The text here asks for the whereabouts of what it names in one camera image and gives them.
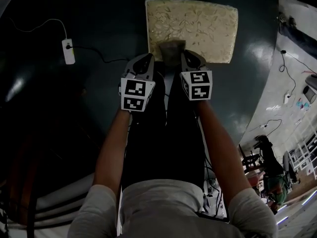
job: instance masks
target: beige patterned cushion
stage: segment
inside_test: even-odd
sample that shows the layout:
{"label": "beige patterned cushion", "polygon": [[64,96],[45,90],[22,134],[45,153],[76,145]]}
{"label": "beige patterned cushion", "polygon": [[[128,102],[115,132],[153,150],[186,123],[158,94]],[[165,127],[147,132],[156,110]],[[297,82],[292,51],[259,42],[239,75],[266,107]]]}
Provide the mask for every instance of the beige patterned cushion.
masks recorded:
{"label": "beige patterned cushion", "polygon": [[232,58],[238,28],[238,10],[210,2],[191,0],[147,0],[149,52],[161,60],[158,43],[185,40],[186,49],[207,62]]}

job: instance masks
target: person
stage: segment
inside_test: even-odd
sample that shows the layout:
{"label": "person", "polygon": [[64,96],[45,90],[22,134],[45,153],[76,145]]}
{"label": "person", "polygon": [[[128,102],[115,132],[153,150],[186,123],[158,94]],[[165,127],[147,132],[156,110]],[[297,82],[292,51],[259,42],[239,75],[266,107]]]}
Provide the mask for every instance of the person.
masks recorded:
{"label": "person", "polygon": [[[250,188],[236,146],[208,101],[190,102],[176,69],[167,115],[165,85],[155,68],[153,94],[143,113],[118,109],[96,164],[93,186],[68,238],[276,237],[274,215]],[[200,218],[205,150],[228,205],[230,224]]]}
{"label": "person", "polygon": [[274,156],[272,143],[265,135],[256,137],[256,140],[259,142],[255,145],[255,149],[260,148],[262,150],[265,166],[265,190],[262,194],[272,199],[268,203],[268,206],[276,214],[286,199],[289,185],[288,180],[284,174],[283,167]]}
{"label": "person", "polygon": [[293,17],[289,17],[289,19],[287,19],[285,14],[280,12],[278,19],[279,33],[288,37],[307,54],[317,59],[317,40],[298,30]]}

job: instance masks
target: dark floor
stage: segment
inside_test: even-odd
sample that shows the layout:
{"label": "dark floor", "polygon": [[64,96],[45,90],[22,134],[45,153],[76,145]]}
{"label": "dark floor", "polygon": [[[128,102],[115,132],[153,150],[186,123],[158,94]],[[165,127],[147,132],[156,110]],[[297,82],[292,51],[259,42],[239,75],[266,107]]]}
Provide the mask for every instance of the dark floor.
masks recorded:
{"label": "dark floor", "polygon": [[[277,35],[278,0],[203,0],[231,5],[238,9],[239,25],[230,64],[211,64],[213,89],[211,104],[216,115],[238,144],[256,109],[265,86]],[[75,50],[76,63],[65,65],[61,48],[63,28],[49,22],[32,33],[22,33],[12,25],[11,17],[21,29],[32,29],[49,18],[63,21],[73,45],[95,47],[106,60],[133,58],[147,52],[145,0],[12,0],[0,19],[0,73],[10,78],[1,88],[4,107],[6,90],[17,78],[31,89],[32,80],[49,81],[42,85],[60,88],[62,78],[68,87],[85,87],[87,93],[72,102],[72,114],[88,124],[96,140],[108,130],[119,105],[118,83],[125,61],[104,64],[97,54]],[[35,102],[50,102],[41,88]],[[83,153],[76,164],[77,153],[68,151],[51,168],[47,193],[80,178],[94,169],[96,154]],[[69,175],[59,171],[70,169]]]}

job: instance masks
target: gray t-shirt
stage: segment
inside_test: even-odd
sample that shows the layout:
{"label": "gray t-shirt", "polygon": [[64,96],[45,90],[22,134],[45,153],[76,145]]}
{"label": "gray t-shirt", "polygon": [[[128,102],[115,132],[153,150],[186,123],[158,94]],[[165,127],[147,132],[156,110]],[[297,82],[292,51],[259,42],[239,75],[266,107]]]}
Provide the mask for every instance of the gray t-shirt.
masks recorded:
{"label": "gray t-shirt", "polygon": [[[135,183],[122,195],[121,238],[277,237],[271,210],[253,189],[239,192],[230,202],[230,223],[199,218],[203,192],[194,184],[171,179]],[[68,238],[116,237],[116,198],[103,185],[91,187],[70,226]]]}

